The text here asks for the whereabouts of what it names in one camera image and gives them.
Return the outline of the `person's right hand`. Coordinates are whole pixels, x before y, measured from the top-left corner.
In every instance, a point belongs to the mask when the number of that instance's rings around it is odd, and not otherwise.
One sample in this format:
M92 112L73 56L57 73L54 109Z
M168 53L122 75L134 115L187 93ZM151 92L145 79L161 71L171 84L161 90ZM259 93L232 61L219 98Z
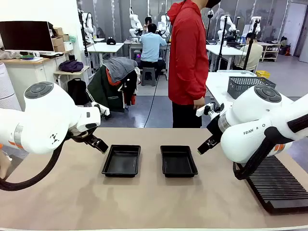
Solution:
M198 100L194 100L193 101L193 105L194 105L194 109L197 110L201 107L203 107L205 105L205 99L204 97L201 97L200 99Z

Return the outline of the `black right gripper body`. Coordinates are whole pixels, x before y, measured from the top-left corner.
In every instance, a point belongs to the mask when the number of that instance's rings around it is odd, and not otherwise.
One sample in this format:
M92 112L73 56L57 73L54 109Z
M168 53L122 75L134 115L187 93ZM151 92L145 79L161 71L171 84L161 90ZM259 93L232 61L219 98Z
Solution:
M210 131L212 136L207 140L208 144L218 144L220 143L221 136L223 132L218 126L219 115L213 118L206 128Z

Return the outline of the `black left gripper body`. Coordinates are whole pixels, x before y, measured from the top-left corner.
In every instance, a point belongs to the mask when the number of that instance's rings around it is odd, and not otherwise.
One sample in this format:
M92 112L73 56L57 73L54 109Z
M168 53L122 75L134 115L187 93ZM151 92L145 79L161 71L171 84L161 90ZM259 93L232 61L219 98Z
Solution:
M94 139L94 131L96 127L90 128L86 131L80 132L77 131L75 128L68 130L68 138L74 140L75 142L92 142Z

